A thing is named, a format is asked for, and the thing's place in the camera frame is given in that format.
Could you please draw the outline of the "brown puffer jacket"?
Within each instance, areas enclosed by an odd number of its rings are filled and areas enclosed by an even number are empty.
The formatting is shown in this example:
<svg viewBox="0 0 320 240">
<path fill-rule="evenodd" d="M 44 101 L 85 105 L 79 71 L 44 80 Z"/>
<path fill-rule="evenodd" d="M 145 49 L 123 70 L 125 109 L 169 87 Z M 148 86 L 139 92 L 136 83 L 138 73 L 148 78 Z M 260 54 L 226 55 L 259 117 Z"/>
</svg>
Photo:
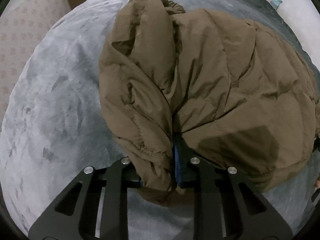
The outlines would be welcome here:
<svg viewBox="0 0 320 240">
<path fill-rule="evenodd" d="M 316 76 L 259 22 L 170 0 L 130 0 L 99 62 L 103 117 L 140 178 L 168 206 L 182 193 L 174 148 L 234 167 L 261 191 L 294 177 L 319 135 Z"/>
</svg>

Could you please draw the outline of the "grey plush bed blanket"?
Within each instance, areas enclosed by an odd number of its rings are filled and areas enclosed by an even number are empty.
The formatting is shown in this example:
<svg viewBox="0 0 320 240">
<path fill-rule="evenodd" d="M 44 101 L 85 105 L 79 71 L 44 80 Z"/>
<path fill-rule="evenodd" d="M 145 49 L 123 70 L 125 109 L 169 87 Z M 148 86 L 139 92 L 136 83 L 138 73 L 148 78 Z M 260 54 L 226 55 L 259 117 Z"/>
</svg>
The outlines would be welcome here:
<svg viewBox="0 0 320 240">
<path fill-rule="evenodd" d="M 117 12 L 129 0 L 88 0 L 57 21 L 26 62 L 1 131 L 1 185 L 7 210 L 27 234 L 47 206 L 88 165 L 123 156 L 101 115 L 98 61 Z M 258 21 L 300 44 L 264 0 L 173 0 Z"/>
</svg>

